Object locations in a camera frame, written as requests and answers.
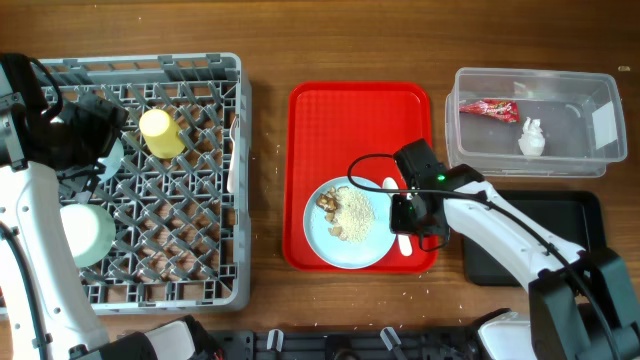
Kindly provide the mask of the yellow plastic cup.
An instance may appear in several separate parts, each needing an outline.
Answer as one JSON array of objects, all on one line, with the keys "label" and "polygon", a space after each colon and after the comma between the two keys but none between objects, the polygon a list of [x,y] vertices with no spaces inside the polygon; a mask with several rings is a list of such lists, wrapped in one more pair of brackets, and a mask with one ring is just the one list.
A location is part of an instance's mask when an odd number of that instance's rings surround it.
[{"label": "yellow plastic cup", "polygon": [[174,158],[185,149],[179,137],[180,127],[164,110],[150,109],[144,112],[139,128],[149,151],[158,158]]}]

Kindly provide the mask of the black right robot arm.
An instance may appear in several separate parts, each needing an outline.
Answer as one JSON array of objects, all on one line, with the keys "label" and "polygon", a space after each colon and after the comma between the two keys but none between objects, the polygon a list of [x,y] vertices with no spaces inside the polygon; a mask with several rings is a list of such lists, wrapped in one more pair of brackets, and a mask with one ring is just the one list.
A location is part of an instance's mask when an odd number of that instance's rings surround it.
[{"label": "black right robot arm", "polygon": [[392,198],[393,232],[443,239],[457,232],[528,293],[528,318],[504,313],[480,326],[490,358],[638,358],[639,302],[615,251],[588,252],[559,237],[507,202],[473,168],[445,168],[423,140],[392,158],[407,185]]}]

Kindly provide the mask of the white plastic fork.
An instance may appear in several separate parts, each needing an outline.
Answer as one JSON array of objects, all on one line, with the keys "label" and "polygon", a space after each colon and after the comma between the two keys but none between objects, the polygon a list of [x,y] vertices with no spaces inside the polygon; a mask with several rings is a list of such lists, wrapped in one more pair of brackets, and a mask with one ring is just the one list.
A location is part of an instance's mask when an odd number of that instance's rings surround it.
[{"label": "white plastic fork", "polygon": [[236,132],[238,129],[238,125],[239,125],[238,116],[235,116],[229,128],[229,137],[231,140],[232,149],[231,149],[229,173],[228,173],[228,179],[227,179],[227,185],[226,185],[227,191],[231,194],[235,193],[237,188],[237,186],[235,185],[235,178],[237,174],[237,164],[238,164],[238,154],[237,154],[237,145],[236,145]]}]

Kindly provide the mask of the red snack wrapper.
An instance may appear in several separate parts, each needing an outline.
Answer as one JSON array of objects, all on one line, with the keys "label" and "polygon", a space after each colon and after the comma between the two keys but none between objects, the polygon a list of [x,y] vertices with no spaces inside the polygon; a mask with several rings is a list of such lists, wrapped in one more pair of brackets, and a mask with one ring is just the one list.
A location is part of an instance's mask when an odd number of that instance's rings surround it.
[{"label": "red snack wrapper", "polygon": [[461,113],[481,115],[503,123],[519,123],[520,114],[515,101],[483,99],[459,106]]}]

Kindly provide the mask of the white plastic spoon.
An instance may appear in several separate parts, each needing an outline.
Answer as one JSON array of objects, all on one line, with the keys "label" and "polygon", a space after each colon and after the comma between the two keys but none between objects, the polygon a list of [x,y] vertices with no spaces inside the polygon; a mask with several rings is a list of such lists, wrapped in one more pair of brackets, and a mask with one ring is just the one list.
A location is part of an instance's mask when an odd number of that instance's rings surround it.
[{"label": "white plastic spoon", "polygon": [[[398,185],[392,177],[386,177],[383,180],[382,188],[385,190],[398,190]],[[400,253],[404,257],[409,257],[412,255],[413,248],[412,248],[410,237],[408,235],[398,234],[397,243],[398,243]]]}]

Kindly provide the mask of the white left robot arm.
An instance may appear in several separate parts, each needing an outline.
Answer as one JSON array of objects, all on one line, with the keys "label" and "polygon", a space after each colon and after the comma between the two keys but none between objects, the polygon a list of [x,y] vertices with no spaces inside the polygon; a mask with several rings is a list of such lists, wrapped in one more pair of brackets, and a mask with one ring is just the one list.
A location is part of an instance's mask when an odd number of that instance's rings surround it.
[{"label": "white left robot arm", "polygon": [[204,359],[191,316],[112,341],[83,290],[60,215],[59,187],[92,192],[128,118],[95,95],[49,103],[37,59],[1,56],[1,291],[17,359]]}]

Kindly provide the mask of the white napkin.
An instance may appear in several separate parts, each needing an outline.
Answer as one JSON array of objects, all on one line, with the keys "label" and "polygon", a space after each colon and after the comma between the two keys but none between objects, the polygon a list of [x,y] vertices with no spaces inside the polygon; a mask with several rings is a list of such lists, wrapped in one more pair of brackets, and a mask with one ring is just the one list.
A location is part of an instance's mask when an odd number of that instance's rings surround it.
[{"label": "white napkin", "polygon": [[546,140],[540,127],[539,119],[528,117],[523,125],[521,137],[518,139],[520,151],[525,156],[541,156]]}]

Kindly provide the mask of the food scraps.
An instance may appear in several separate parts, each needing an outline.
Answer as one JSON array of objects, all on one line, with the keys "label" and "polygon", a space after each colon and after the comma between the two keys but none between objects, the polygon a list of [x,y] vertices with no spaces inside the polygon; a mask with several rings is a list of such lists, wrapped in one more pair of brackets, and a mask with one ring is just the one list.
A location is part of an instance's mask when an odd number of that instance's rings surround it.
[{"label": "food scraps", "polygon": [[328,233],[341,241],[362,243],[375,222],[369,199],[349,186],[331,187],[315,199],[315,205],[325,213]]}]

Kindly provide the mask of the light blue bowl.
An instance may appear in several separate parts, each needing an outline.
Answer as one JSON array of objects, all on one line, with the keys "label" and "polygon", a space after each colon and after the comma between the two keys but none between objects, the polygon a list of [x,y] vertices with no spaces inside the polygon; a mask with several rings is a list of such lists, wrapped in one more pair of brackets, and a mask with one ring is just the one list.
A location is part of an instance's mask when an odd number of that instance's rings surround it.
[{"label": "light blue bowl", "polygon": [[123,157],[124,147],[122,142],[116,139],[110,153],[106,157],[98,159],[98,162],[105,167],[104,172],[98,176],[100,183],[105,183],[118,172]]}]

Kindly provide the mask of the mint green bowl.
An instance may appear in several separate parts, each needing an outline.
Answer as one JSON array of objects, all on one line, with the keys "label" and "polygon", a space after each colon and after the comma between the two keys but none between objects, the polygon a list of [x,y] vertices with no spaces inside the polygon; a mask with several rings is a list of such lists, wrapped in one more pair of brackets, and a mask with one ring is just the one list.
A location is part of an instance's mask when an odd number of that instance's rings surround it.
[{"label": "mint green bowl", "polygon": [[60,209],[64,233],[77,268],[102,260],[116,236],[113,217],[102,207],[71,204]]}]

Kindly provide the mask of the light blue plate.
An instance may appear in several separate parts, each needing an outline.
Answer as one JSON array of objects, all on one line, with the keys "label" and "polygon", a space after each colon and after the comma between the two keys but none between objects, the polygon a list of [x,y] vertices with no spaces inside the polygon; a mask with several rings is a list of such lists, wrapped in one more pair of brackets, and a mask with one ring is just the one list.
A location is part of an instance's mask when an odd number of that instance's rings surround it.
[{"label": "light blue plate", "polygon": [[[375,222],[362,243],[349,243],[328,233],[330,224],[325,213],[315,205],[315,199],[331,187],[349,186],[361,191],[371,202]],[[320,185],[309,197],[303,212],[303,231],[312,251],[325,263],[345,270],[364,269],[378,263],[392,249],[396,235],[390,230],[391,198],[380,185],[353,176],[334,178]]]}]

